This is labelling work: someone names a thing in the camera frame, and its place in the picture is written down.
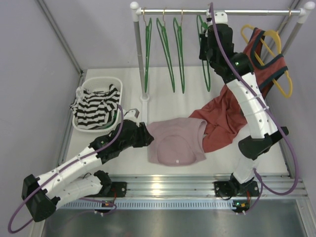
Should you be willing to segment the pink tank top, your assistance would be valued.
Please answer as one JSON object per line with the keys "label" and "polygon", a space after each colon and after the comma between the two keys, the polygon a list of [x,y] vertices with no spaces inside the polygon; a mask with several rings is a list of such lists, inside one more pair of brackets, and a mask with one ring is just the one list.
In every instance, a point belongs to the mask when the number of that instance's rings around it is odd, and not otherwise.
{"label": "pink tank top", "polygon": [[175,118],[152,122],[147,130],[154,140],[148,161],[165,166],[188,166],[206,160],[202,140],[207,122],[198,118]]}

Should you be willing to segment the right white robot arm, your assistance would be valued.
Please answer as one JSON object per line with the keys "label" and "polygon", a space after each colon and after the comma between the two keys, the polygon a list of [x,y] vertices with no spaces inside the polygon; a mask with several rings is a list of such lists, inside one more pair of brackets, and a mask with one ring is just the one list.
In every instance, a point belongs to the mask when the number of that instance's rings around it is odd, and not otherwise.
{"label": "right white robot arm", "polygon": [[233,30],[228,24],[212,22],[200,35],[200,57],[206,59],[236,99],[250,135],[238,143],[241,158],[228,181],[215,182],[216,196],[225,200],[257,189],[254,182],[259,157],[288,135],[286,127],[273,121],[263,100],[254,69],[245,53],[234,51]]}

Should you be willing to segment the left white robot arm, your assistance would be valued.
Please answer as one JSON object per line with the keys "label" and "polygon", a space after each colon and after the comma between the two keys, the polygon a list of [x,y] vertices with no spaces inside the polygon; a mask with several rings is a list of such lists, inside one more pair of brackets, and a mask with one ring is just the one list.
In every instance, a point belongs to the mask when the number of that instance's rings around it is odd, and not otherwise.
{"label": "left white robot arm", "polygon": [[147,147],[153,140],[143,122],[125,119],[115,130],[95,138],[59,167],[39,176],[27,176],[23,181],[22,199],[33,220],[43,221],[61,206],[85,196],[107,196],[112,182],[106,172],[99,170],[90,178],[79,177],[117,158],[122,151]]}

